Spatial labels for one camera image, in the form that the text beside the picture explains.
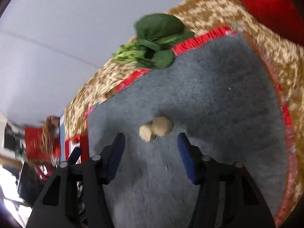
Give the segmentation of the pale sugarcane chunk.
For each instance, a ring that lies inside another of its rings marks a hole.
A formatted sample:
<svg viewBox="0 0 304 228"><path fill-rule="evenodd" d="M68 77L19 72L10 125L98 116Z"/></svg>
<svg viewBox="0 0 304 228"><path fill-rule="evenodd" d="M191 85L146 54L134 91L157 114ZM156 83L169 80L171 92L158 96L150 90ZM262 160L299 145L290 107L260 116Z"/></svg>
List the pale sugarcane chunk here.
<svg viewBox="0 0 304 228"><path fill-rule="evenodd" d="M173 125L169 119L161 116L152 121L151 128L155 135L165 136L171 133Z"/></svg>
<svg viewBox="0 0 304 228"><path fill-rule="evenodd" d="M156 135L152 130L151 124L145 124L140 126L139 137L145 142L150 142L155 139Z"/></svg>

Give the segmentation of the striped folded cloth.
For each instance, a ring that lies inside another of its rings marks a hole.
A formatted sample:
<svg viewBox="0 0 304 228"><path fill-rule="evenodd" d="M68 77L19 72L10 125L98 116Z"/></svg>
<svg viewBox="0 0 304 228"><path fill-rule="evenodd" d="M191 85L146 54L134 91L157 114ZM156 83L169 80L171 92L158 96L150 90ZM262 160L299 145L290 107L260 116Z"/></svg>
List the striped folded cloth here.
<svg viewBox="0 0 304 228"><path fill-rule="evenodd" d="M41 150L45 154L53 154L54 145L59 135L59 123L60 119L56 116L49 116L44 122L41 135Z"/></svg>

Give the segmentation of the red paper bag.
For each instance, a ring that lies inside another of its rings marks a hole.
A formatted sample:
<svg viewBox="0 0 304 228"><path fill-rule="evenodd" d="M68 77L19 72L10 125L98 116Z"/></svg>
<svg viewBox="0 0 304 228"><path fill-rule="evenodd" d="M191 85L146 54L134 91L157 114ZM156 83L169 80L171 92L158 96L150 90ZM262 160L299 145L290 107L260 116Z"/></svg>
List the red paper bag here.
<svg viewBox="0 0 304 228"><path fill-rule="evenodd" d="M42 128L25 128L25 150L28 160L50 161L51 157L60 157L61 148L59 138L53 141L53 151L44 153L41 148Z"/></svg>

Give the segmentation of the grey felt mat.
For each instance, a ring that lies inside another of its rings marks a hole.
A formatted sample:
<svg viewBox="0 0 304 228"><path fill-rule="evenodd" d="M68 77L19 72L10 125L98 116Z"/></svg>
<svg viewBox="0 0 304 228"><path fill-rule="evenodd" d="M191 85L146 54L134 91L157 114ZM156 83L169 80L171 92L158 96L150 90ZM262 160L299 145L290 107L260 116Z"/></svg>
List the grey felt mat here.
<svg viewBox="0 0 304 228"><path fill-rule="evenodd" d="M140 126L161 116L171 121L171 133L143 141ZM182 132L216 161L242 162L277 212L287 174L284 122L266 68L243 33L181 54L89 114L90 154L118 133L126 137L116 177L104 188L115 227L189 225L199 188L178 151Z"/></svg>

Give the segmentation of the green bok choy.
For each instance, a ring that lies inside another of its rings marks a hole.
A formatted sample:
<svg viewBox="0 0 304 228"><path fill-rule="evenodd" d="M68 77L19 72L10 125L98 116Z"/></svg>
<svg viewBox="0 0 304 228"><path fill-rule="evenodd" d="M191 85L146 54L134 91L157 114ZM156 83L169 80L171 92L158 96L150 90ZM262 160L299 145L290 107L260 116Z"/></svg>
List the green bok choy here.
<svg viewBox="0 0 304 228"><path fill-rule="evenodd" d="M164 69L175 59L172 48L195 36L174 15L153 13L135 23L136 40L123 44L112 54L112 60L121 64L136 63L137 68Z"/></svg>

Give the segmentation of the red velvet cushion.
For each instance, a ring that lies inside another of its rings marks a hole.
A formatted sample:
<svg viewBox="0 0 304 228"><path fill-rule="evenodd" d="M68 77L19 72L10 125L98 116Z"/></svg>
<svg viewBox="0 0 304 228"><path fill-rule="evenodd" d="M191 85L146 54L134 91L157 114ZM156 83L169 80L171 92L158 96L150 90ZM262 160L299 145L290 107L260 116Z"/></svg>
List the red velvet cushion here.
<svg viewBox="0 0 304 228"><path fill-rule="evenodd" d="M261 24L303 46L303 0L241 0Z"/></svg>

